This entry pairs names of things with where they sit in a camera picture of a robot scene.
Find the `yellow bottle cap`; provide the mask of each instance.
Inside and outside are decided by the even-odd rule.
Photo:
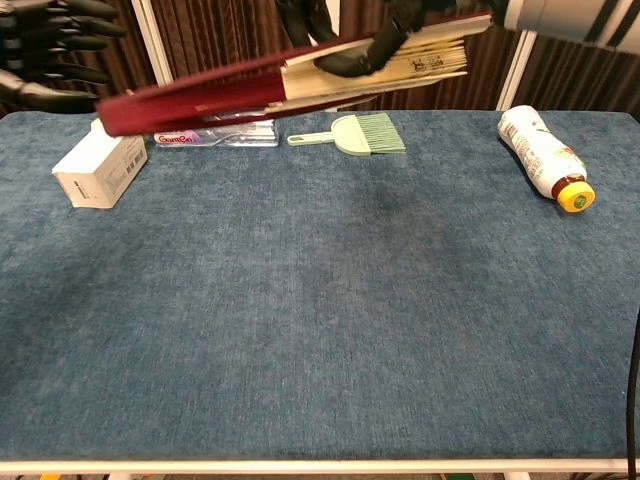
[[[596,192],[587,182],[570,183],[558,194],[558,203],[570,213],[586,210],[595,199]]]

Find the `robotic arm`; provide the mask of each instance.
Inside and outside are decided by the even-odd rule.
[[[335,38],[324,0],[275,0],[289,39],[295,46]],[[384,67],[411,32],[419,30],[427,11],[472,7],[493,11],[498,25],[602,48],[640,54],[640,1],[624,0],[391,0],[391,17],[358,58],[340,54],[316,60],[316,66],[341,77],[371,75]]]

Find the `green bristles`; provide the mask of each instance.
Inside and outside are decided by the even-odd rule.
[[[357,117],[372,153],[403,153],[404,142],[386,113]]]

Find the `brown curtain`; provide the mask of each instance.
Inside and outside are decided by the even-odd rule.
[[[604,110],[640,120],[640,57],[538,37],[514,105]]]
[[[290,48],[273,0],[152,4],[174,78]]]
[[[108,85],[91,85],[84,82],[53,82],[56,88],[91,91],[100,97],[107,97],[126,89],[136,89],[155,83],[151,64],[142,41],[142,35],[136,22],[135,13],[129,0],[106,0],[106,3],[118,9],[116,23],[127,29],[127,35],[121,39],[109,41],[102,52],[77,52],[66,60],[107,72],[111,80]],[[0,116],[15,111],[10,105],[0,105]]]
[[[374,32],[389,15],[389,5],[381,0],[343,0],[340,8],[340,36]],[[427,87],[385,93],[348,108],[493,110],[498,103],[518,38],[518,33],[495,27],[481,35],[467,37],[465,48],[468,75],[443,80]]]

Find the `plastic package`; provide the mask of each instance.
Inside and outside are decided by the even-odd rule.
[[[277,147],[278,130],[273,120],[260,120],[202,130],[156,133],[153,139],[161,147]]]

